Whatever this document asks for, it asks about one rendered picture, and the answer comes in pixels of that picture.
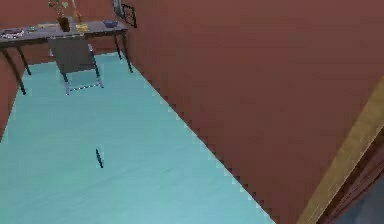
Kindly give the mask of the grey table with black legs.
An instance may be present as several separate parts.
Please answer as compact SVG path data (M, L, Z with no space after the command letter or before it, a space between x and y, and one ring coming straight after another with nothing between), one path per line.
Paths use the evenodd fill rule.
M103 37L103 36L113 36L115 41L115 47L118 51L119 58L122 58L121 54L124 54L125 59L128 64L128 68L130 72L133 72L132 65L129 59L129 54L127 50L127 31L128 28L121 22L116 22L116 26L112 28L108 28L102 21L90 21L86 22L88 26L87 31L78 31L75 24L70 24L70 31L64 32L59 27L56 27L52 31L36 31L32 33L25 33L25 28L22 28L24 32L22 36L17 38L0 38L0 52L5 57L6 61L10 65L16 81L22 91L23 94L26 94L26 90L24 87L24 83L22 81L21 75L16 68L16 64L14 63L12 57L8 53L8 48L16 48L22 61L27 69L28 74L31 74L28 62L24 56L24 53L21 49L22 46L25 45L35 45L35 44L43 44L47 43L49 38L58 38L58 37L69 37L74 35L81 35L85 39L87 38L95 38L95 37Z

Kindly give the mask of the grey chair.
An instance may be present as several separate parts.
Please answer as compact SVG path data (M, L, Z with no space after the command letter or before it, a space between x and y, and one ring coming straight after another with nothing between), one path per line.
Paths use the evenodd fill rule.
M48 39L48 45L59 72L64 79L66 95L76 90L96 86L104 87L94 52L90 48L90 44L84 34L50 37ZM97 82L95 84L71 88L67 74L86 70L95 71Z

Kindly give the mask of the yellow object on table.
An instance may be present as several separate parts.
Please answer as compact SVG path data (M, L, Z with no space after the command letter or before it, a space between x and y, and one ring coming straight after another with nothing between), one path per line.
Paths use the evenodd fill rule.
M79 32L86 32L89 30L88 25L83 21L83 16L81 13L77 10L75 0L72 1L73 6L73 16L76 21L76 28Z

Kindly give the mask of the house plant in brown pot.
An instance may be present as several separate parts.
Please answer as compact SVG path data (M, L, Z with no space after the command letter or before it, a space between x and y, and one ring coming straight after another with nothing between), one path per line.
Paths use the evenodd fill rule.
M57 15L57 21L60 25L60 28L63 32L70 31L69 20L65 16L65 9L68 7L69 3L66 0L47 0L48 7L54 9Z

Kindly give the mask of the black framed wall picture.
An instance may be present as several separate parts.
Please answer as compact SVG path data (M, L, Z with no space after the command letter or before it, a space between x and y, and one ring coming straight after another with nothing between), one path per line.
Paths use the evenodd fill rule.
M136 28L136 10L133 6L123 3L122 0L112 0L114 14L123 19L127 24Z

